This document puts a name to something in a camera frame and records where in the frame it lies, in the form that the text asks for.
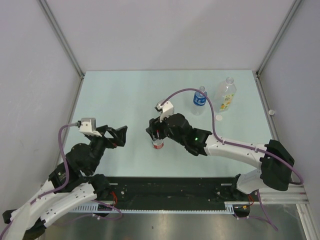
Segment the red wire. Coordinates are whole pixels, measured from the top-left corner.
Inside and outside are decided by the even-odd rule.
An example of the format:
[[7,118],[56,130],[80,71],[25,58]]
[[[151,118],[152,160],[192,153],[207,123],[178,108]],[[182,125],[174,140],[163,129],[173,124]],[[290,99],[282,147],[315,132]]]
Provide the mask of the red wire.
[[254,198],[251,195],[248,195],[249,201],[252,202],[250,203],[250,206],[252,206],[255,203]]
[[113,201],[115,201],[115,203],[113,204],[113,206],[115,206],[115,205],[118,203],[118,198],[117,198],[117,195],[115,194],[114,191],[112,191],[111,194],[113,195]]

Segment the yellow label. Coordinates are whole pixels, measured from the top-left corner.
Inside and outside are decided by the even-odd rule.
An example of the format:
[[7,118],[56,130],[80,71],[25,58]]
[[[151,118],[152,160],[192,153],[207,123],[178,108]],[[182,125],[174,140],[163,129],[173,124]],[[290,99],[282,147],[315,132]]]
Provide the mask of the yellow label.
[[234,98],[234,93],[233,94],[229,94],[229,95],[225,95],[223,103],[221,104],[220,110],[226,110],[229,105],[232,102],[232,99]]

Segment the blue label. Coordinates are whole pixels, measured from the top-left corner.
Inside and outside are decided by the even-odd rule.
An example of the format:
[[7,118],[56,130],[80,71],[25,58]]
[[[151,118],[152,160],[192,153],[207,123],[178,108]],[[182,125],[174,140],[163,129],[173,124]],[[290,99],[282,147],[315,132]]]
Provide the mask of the blue label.
[[194,94],[194,97],[193,97],[193,103],[197,106],[203,106],[206,104],[206,97],[205,96],[202,96],[202,97],[198,97],[196,94]]

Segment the metal frame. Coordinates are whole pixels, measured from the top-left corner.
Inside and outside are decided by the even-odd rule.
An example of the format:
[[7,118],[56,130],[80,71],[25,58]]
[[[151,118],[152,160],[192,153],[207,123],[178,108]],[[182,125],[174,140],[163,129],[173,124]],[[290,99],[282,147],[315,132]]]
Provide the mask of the metal frame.
[[[106,204],[112,204],[112,201],[103,201]],[[74,208],[70,213],[87,213],[87,214],[108,214],[111,211],[99,210],[99,204],[88,202]],[[225,203],[225,210],[199,210],[199,211],[172,211],[172,210],[125,210],[120,209],[123,214],[235,214],[232,204]]]
[[318,225],[313,217],[310,204],[297,204],[298,210],[304,234],[307,240],[320,239],[320,233]]
[[279,136],[278,136],[278,133],[277,133],[277,130],[276,130],[275,122],[274,122],[272,116],[269,115],[270,107],[269,107],[269,104],[267,102],[267,98],[266,98],[264,89],[262,87],[260,78],[258,77],[257,73],[255,73],[254,71],[252,71],[252,73],[253,73],[253,77],[254,77],[254,80],[255,80],[256,87],[258,89],[258,93],[259,93],[259,96],[260,96],[260,100],[261,100],[261,103],[262,103],[262,107],[263,107],[263,110],[264,110],[264,114],[265,114],[269,129],[270,129],[271,136],[272,136],[272,138],[274,140],[279,141]]
[[81,70],[79,63],[78,63],[74,53],[72,52],[72,50],[66,40],[65,35],[61,31],[61,28],[59,27],[58,22],[54,16],[54,14],[52,13],[47,1],[46,0],[37,0],[37,2],[39,3],[44,15],[46,16],[49,24],[51,25],[52,30],[54,31],[56,37],[58,38],[59,42],[61,43],[61,46],[64,49],[67,57],[70,59],[74,69],[78,73],[79,77],[82,78],[84,73]]
[[[77,103],[78,103],[78,99],[79,99],[79,96],[80,96],[80,92],[81,92],[81,89],[82,89],[82,85],[83,85],[83,79],[85,77],[85,73],[82,75],[82,77],[80,78],[80,82],[79,82],[79,85],[77,87],[77,90],[76,90],[76,94],[75,94],[75,97],[72,101],[72,107],[71,107],[71,110],[70,110],[70,113],[69,113],[69,116],[68,116],[68,120],[67,122],[68,123],[71,123],[73,117],[74,117],[74,114],[75,114],[75,111],[76,111],[76,106],[77,106]],[[67,141],[67,136],[69,134],[69,131],[70,131],[70,128],[68,127],[65,132],[64,132],[64,135],[62,137],[62,144],[63,144],[63,147],[65,147],[65,144],[66,144],[66,141]],[[53,165],[53,169],[52,171],[58,166],[59,164],[59,161],[61,159],[61,154],[60,154],[60,151],[57,152],[56,154],[56,162],[55,164]]]
[[[236,177],[108,177],[117,208],[126,213],[224,212],[226,201],[248,204],[248,196],[236,190]],[[251,197],[258,201],[254,193]],[[112,201],[107,196],[100,201]]]
[[278,30],[278,32],[275,35],[274,40],[271,43],[271,46],[269,47],[268,51],[266,52],[266,55],[264,56],[260,66],[257,69],[257,74],[258,76],[261,75],[262,71],[264,70],[265,66],[267,65],[267,63],[269,62],[272,54],[275,52],[278,44],[280,43],[281,39],[283,38],[286,30],[288,29],[290,23],[293,20],[293,17],[296,15],[296,12],[298,11],[299,7],[301,6],[302,2],[304,0],[295,0],[293,2],[293,4],[291,5],[291,8],[289,10],[289,12],[287,13],[287,15],[285,16],[280,29]]

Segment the metal floor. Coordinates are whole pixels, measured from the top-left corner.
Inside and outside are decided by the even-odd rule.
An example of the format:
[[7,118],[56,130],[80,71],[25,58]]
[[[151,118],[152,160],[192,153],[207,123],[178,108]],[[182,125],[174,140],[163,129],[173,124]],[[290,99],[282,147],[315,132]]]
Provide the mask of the metal floor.
[[[236,220],[223,214],[125,214],[118,221],[82,218],[64,226],[51,226],[45,240],[305,240],[296,205],[267,205],[279,232],[256,219]],[[263,216],[259,205],[251,215]],[[69,213],[58,220],[71,220]]]

